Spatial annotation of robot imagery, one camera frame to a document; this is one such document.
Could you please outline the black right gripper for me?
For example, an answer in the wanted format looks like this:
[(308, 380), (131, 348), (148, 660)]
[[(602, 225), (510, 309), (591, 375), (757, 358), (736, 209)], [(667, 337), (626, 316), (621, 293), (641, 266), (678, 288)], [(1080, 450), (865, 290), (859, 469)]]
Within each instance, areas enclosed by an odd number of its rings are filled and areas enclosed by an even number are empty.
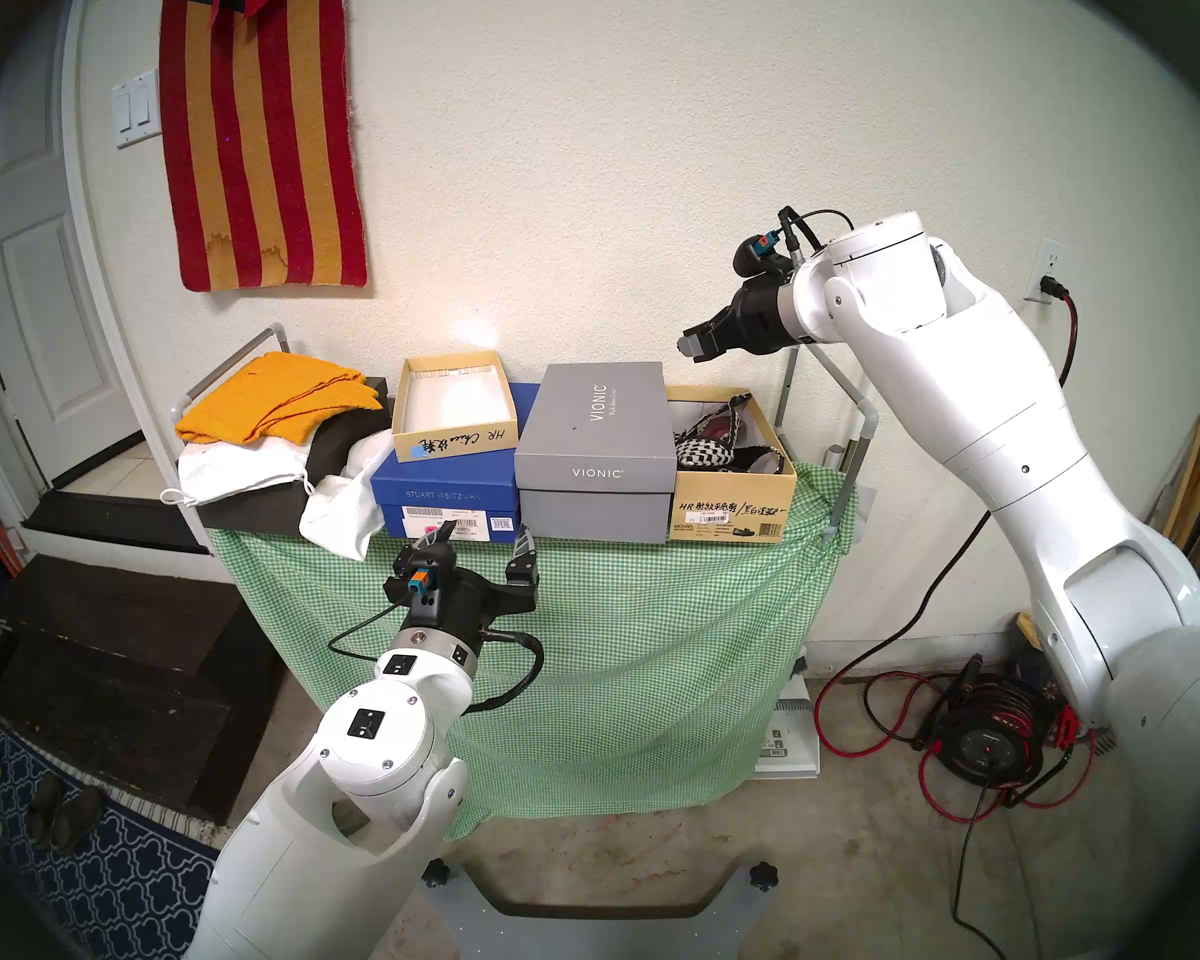
[(734, 292), (728, 306), (686, 330), (678, 338), (678, 352), (692, 361), (715, 359), (719, 352), (746, 352), (767, 356), (790, 347), (800, 346), (799, 328), (788, 328), (782, 320), (782, 286), (788, 276), (764, 272), (745, 280)]

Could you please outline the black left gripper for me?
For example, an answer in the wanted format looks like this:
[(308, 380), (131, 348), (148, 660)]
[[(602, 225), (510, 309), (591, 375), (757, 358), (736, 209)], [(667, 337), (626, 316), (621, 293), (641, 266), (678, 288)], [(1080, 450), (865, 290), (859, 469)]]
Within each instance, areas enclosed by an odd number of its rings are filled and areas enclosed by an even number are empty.
[[(416, 562), (455, 562), (450, 544), (457, 520), (442, 521), (415, 542)], [(536, 610), (538, 554), (527, 527), (518, 527), (514, 556), (506, 563), (506, 583), (494, 583), (467, 568), (424, 566), (406, 574), (406, 644), (439, 644), (451, 638), (474, 661), (486, 643), (518, 644), (539, 653), (529, 632), (499, 631), (498, 618)]]

